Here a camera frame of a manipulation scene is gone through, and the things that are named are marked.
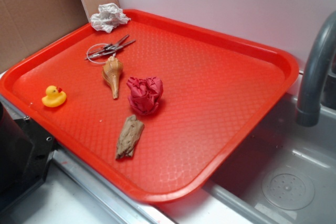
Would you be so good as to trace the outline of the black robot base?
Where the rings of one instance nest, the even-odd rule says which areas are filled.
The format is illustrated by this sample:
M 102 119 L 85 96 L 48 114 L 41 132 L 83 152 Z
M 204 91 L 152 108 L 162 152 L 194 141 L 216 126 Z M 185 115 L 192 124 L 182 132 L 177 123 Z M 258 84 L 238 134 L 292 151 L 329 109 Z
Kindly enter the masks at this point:
M 13 119 L 1 104 L 1 209 L 43 184 L 55 138 L 33 119 Z

